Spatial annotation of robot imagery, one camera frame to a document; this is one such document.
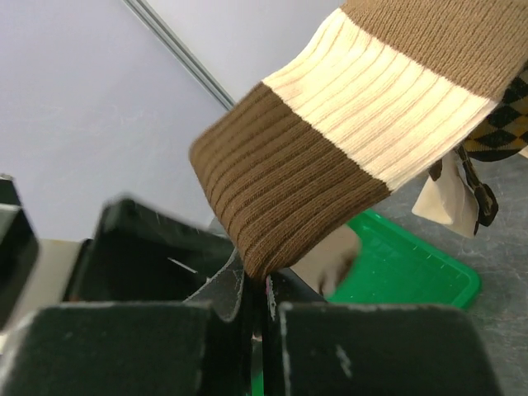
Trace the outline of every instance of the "argyle sock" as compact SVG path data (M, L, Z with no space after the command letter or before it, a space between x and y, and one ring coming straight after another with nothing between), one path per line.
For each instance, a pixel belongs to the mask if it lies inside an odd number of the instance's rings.
M528 63L508 86L501 103L464 142L468 155L499 161L528 145Z

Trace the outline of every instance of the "green tray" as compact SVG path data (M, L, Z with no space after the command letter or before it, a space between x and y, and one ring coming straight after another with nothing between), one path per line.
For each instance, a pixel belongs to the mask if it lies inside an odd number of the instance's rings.
M447 304L467 309L480 291L471 268L391 223L373 210L348 222L361 239L351 274L329 298L334 303ZM262 396L262 375L253 396Z

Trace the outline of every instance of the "white wall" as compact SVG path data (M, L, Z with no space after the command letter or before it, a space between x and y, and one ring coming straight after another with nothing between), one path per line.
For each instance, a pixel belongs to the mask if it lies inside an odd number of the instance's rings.
M287 64L343 0L146 0L240 99Z
M224 110L135 14L120 0L0 10L0 172L39 235L89 236L122 191L208 225L187 150Z

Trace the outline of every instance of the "metal rod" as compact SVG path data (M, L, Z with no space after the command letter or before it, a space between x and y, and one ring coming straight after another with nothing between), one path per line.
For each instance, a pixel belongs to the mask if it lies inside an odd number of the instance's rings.
M234 106L233 98L207 71L203 64L194 54L180 41L177 35L167 26L163 19L144 0L124 0L134 11L138 18L167 46L171 53L176 56L185 68L200 82L200 84L220 104L231 110Z

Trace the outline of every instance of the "striped sock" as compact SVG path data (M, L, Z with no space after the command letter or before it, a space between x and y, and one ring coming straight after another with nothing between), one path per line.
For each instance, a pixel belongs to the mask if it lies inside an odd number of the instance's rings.
M504 0L355 0L332 13L191 148L247 273L295 264L459 144L526 61L526 21Z

